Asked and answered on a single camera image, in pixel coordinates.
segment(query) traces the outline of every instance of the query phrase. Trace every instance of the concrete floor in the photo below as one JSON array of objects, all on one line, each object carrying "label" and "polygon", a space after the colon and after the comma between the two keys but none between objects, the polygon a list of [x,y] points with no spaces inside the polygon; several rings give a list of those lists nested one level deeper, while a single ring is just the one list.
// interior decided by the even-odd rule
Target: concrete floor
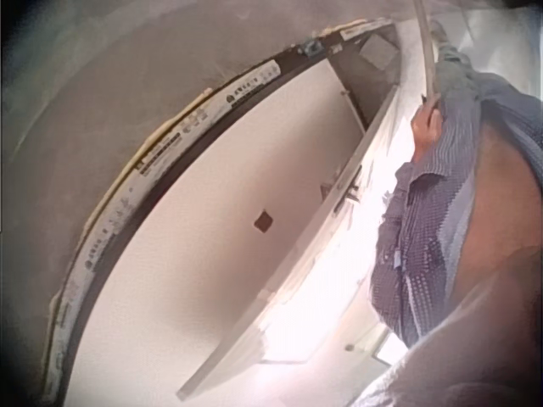
[{"label": "concrete floor", "polygon": [[411,15],[405,0],[52,0],[37,9],[3,55],[2,89],[3,346],[29,389],[83,224],[156,127],[313,32]]}]

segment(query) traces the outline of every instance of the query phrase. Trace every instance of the wall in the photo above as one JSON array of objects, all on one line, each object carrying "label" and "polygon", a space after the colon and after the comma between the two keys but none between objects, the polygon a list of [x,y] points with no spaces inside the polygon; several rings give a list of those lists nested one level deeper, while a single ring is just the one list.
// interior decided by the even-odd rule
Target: wall
[{"label": "wall", "polygon": [[[321,184],[333,181],[360,141],[342,90],[327,61],[315,65],[249,111],[179,178],[100,293],[66,405],[179,405],[176,390],[291,249],[322,202]],[[273,218],[266,233],[253,226],[263,209]]]}]

